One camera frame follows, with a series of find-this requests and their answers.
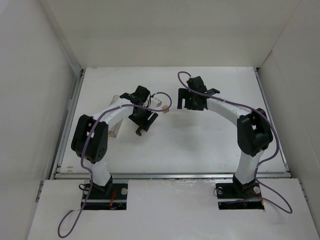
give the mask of red wire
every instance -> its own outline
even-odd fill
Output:
[[[117,195],[116,190],[113,190],[113,192],[112,192],[112,198],[111,198],[111,200],[110,200],[110,202],[109,202],[109,204],[110,204],[110,210],[111,210],[111,208],[112,208],[112,205],[114,204],[114,200],[115,200],[116,195]]]
[[[256,193],[255,191],[250,190],[253,194],[257,195],[258,197],[261,197],[259,193]]]

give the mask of white enclosure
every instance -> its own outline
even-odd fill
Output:
[[[131,234],[142,239],[151,238],[152,233],[161,239],[183,238],[185,226],[192,224],[187,233],[195,239],[263,239],[263,234],[272,233],[274,239],[318,240],[319,23],[319,0],[0,0],[0,239],[27,239],[31,225],[29,240],[58,239],[59,220],[67,210],[79,208],[78,184],[88,178],[79,168],[79,158],[70,150],[70,139],[68,142],[77,118],[99,112],[114,95],[133,92],[138,84],[152,92],[167,91],[175,108],[181,87],[176,73],[185,70],[202,76],[209,88],[220,88],[232,100],[269,110],[283,156],[279,154],[275,161],[261,167],[264,175],[260,177],[283,174],[284,178],[296,178],[263,179],[288,198],[294,213],[286,215],[267,204],[264,212],[246,213],[251,218],[244,221],[241,211],[218,212],[210,195],[211,180],[131,180],[134,191],[129,189],[130,211],[86,211],[70,239],[92,238],[90,231],[101,223],[118,229],[120,225],[110,222],[109,214],[113,214],[112,219],[121,221],[129,216],[128,228],[116,234],[103,225],[94,229],[96,239],[125,239]],[[153,68],[147,70],[145,67],[149,66]],[[124,67],[138,68],[129,71]],[[174,108],[160,114],[149,132],[139,139],[134,124],[123,121],[119,136],[110,140],[110,170],[136,174],[216,173],[216,178],[230,178],[240,153],[234,126],[212,112],[181,110],[177,115]],[[182,115],[188,119],[187,130],[178,133],[171,126],[161,131]],[[210,120],[219,129],[208,124]],[[213,154],[215,161],[206,157],[211,153],[209,142],[216,138],[203,136],[201,125],[220,134],[221,141],[213,140],[219,146]],[[132,155],[138,156],[148,139],[157,145],[166,140],[163,145],[168,147],[172,141],[165,138],[165,133],[180,139],[176,141],[180,148],[173,162],[165,159],[164,164],[154,165],[146,160],[150,153],[129,162],[128,154],[121,152],[122,147],[130,149],[135,141],[139,146]],[[203,138],[204,145],[194,151],[188,149],[199,145]],[[162,157],[172,153],[171,149]],[[189,158],[192,154],[200,155],[200,164]],[[40,195],[41,181],[49,178]],[[273,193],[265,189],[263,192],[283,204]],[[161,202],[161,193],[173,201]],[[167,213],[168,219],[159,218],[161,214],[152,208],[156,204],[163,207],[160,211]],[[149,229],[142,235],[139,222],[129,221],[136,219],[133,214],[137,211],[146,217],[143,223]],[[154,221],[147,219],[154,215]],[[179,216],[197,217],[199,221],[194,224],[186,220],[183,225]],[[70,228],[73,220],[74,215],[65,222],[63,231]],[[256,231],[227,227],[224,223],[229,221],[244,227],[248,223]],[[153,223],[175,228],[157,230]]]

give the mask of black clamp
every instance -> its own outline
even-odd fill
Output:
[[[200,76],[189,78],[189,80],[186,83],[188,84],[188,87],[190,89],[198,93],[202,93],[210,96],[220,93],[219,90],[214,88],[207,90],[207,87]],[[184,99],[185,109],[203,111],[204,109],[208,109],[207,98],[208,97],[206,96],[200,96],[199,94],[188,91],[185,88],[179,88],[177,109],[182,109],[182,103]]]
[[[135,105],[143,106],[150,95],[150,91],[143,86],[138,86],[134,93],[128,94],[124,93],[120,96],[121,99],[128,99]],[[133,113],[129,116],[129,119],[139,126],[136,133],[141,136],[140,131],[144,130],[147,132],[151,124],[156,120],[158,114],[151,112],[147,109],[142,109],[139,107],[133,108]]]

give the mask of white panel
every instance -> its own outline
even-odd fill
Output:
[[[260,67],[299,0],[46,0],[85,67]]]
[[[87,68],[77,102],[61,173],[87,173],[71,150],[71,141],[83,114],[105,109],[114,95],[132,93],[138,85],[151,93],[166,92],[173,100],[168,113],[160,113],[148,132],[124,119],[116,138],[108,139],[106,153],[110,173],[234,173],[241,155],[236,127],[211,111],[177,109],[178,71],[201,76],[208,88],[216,88],[231,101],[266,109],[252,67],[98,67]],[[168,99],[158,96],[164,104]],[[262,159],[275,152],[273,141]],[[259,168],[260,172],[285,172],[280,154]]]
[[[287,162],[320,233],[320,1],[302,0],[261,68]]]
[[[291,204],[293,214],[268,202],[265,210],[219,210],[212,180],[131,180],[127,210],[86,210],[68,240],[319,240],[297,179],[264,179]],[[57,227],[79,209],[81,180],[48,180],[28,240],[57,240]],[[262,195],[286,207],[266,188]],[[78,211],[61,227],[66,234]]]
[[[0,239],[22,240],[53,159],[72,71],[37,0],[0,2]]]

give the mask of cable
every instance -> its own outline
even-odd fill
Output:
[[[214,189],[213,189],[213,195],[215,195],[216,197],[218,197],[218,195],[216,195],[215,192],[217,192],[217,188],[214,188]]]
[[[149,108],[150,105],[151,105],[151,93],[150,93],[149,96],[147,97],[146,101],[148,101],[148,104],[146,105],[146,107]]]
[[[95,123],[93,124],[93,126],[92,126],[92,128],[91,128],[91,130],[90,130],[90,132],[89,132],[89,134],[88,134],[88,137],[87,137],[86,140],[85,140],[85,143],[84,143],[84,146],[83,146],[83,149],[82,149],[82,153],[81,153],[81,160],[80,160],[81,167],[82,167],[83,169],[87,170],[87,171],[89,172],[89,174],[90,174],[90,187],[89,187],[89,189],[88,189],[88,193],[87,193],[87,195],[86,195],[86,197],[85,197],[85,199],[84,199],[84,202],[83,202],[83,204],[82,204],[82,206],[81,206],[81,209],[80,209],[80,211],[79,211],[79,213],[78,213],[78,216],[76,217],[76,219],[75,219],[75,221],[74,221],[74,223],[73,223],[70,231],[69,231],[66,235],[61,235],[61,233],[60,233],[60,228],[61,228],[62,223],[63,223],[64,220],[66,219],[66,217],[67,217],[69,214],[71,214],[74,210],[70,210],[69,212],[67,212],[67,214],[66,214],[66,215],[62,218],[62,220],[60,221],[59,226],[58,226],[58,229],[57,229],[57,233],[58,233],[59,238],[65,239],[66,237],[68,237],[68,236],[72,233],[72,231],[74,230],[74,228],[75,228],[75,226],[76,226],[76,224],[77,224],[77,222],[78,222],[78,220],[79,220],[79,218],[80,218],[80,215],[81,215],[82,211],[83,211],[84,208],[85,208],[85,205],[86,205],[86,203],[87,203],[87,201],[88,201],[89,195],[90,195],[91,190],[92,190],[92,188],[93,188],[93,182],[94,182],[94,181],[93,181],[93,172],[92,172],[92,170],[91,170],[90,168],[88,168],[88,167],[86,167],[86,166],[84,165],[84,158],[85,158],[85,153],[86,153],[86,150],[87,150],[87,147],[88,147],[88,144],[89,144],[89,140],[91,139],[91,135],[92,135],[93,132],[95,131],[98,123],[100,122],[100,120],[101,120],[101,119],[104,117],[104,115],[106,115],[107,113],[110,113],[110,112],[112,112],[112,111],[114,111],[114,110],[117,110],[117,109],[120,109],[120,108],[124,108],[124,107],[140,108],[140,109],[144,109],[144,110],[148,110],[148,111],[152,111],[152,112],[164,112],[164,111],[168,110],[168,109],[172,106],[172,98],[169,96],[169,94],[167,94],[167,93],[165,93],[165,92],[162,92],[162,91],[161,91],[161,92],[157,92],[157,93],[155,93],[155,94],[153,94],[153,95],[156,95],[156,94],[163,94],[163,95],[166,95],[166,96],[169,98],[170,104],[169,104],[169,106],[168,106],[167,108],[165,108],[165,109],[151,109],[151,108],[148,108],[148,107],[145,107],[145,106],[136,105],[136,104],[123,104],[123,105],[121,105],[121,106],[116,106],[116,107],[114,107],[114,108],[111,108],[111,109],[108,109],[108,110],[104,111],[104,112],[98,117],[98,119],[95,121]]]
[[[264,159],[264,160],[261,160],[257,166],[256,166],[256,169],[254,171],[254,178],[255,180],[257,181],[257,183],[259,183],[260,185],[264,186],[265,188],[271,190],[272,192],[274,192],[275,194],[277,194],[285,203],[286,205],[289,207],[289,211],[282,208],[281,206],[279,206],[278,204],[276,204],[275,202],[265,198],[265,197],[252,197],[252,198],[247,198],[247,199],[242,199],[242,200],[237,200],[237,201],[231,201],[230,203],[243,203],[243,202],[246,202],[248,200],[255,200],[255,199],[261,199],[261,200],[265,200],[265,201],[268,201],[270,202],[271,204],[275,205],[277,208],[281,209],[282,211],[288,213],[288,214],[292,214],[293,213],[293,210],[292,210],[292,207],[290,206],[290,204],[288,203],[288,201],[279,193],[277,192],[276,190],[272,189],[271,187],[265,185],[264,183],[260,182],[258,179],[257,179],[257,173],[258,173],[258,168],[261,164],[273,159],[279,152],[280,150],[280,141],[279,141],[279,137],[277,135],[277,132],[274,128],[274,126],[271,124],[271,122],[259,111],[257,111],[256,109],[254,109],[253,107],[251,106],[248,106],[248,105],[245,105],[245,104],[241,104],[241,103],[237,103],[237,102],[233,102],[233,101],[229,101],[229,100],[225,100],[225,99],[222,99],[220,97],[216,97],[216,96],[213,96],[213,95],[207,95],[207,94],[204,94],[204,93],[201,93],[201,92],[198,92],[198,91],[195,91],[191,88],[189,88],[186,84],[184,84],[184,82],[181,80],[180,78],[180,74],[186,74],[188,75],[190,78],[192,77],[190,73],[188,73],[187,71],[179,71],[177,76],[178,76],[178,80],[179,82],[189,91],[189,92],[192,92],[194,94],[197,94],[197,95],[200,95],[200,96],[203,96],[203,97],[206,97],[206,98],[211,98],[211,99],[215,99],[215,100],[218,100],[218,101],[221,101],[221,102],[224,102],[226,104],[230,104],[230,105],[234,105],[234,106],[238,106],[238,107],[242,107],[242,108],[245,108],[245,109],[249,109],[255,113],[257,113],[271,128],[272,132],[273,132],[273,135],[274,135],[274,138],[275,138],[275,143],[276,143],[276,149],[275,149],[275,152],[272,156]]]
[[[110,200],[110,202],[109,202],[110,210],[112,209],[112,205],[114,204],[114,200],[115,200],[116,195],[117,195],[116,190],[113,190],[113,192],[112,192],[112,198],[111,198],[111,200]]]
[[[84,185],[83,183],[80,183],[79,184],[79,189],[82,190],[82,191],[86,190],[86,185]]]

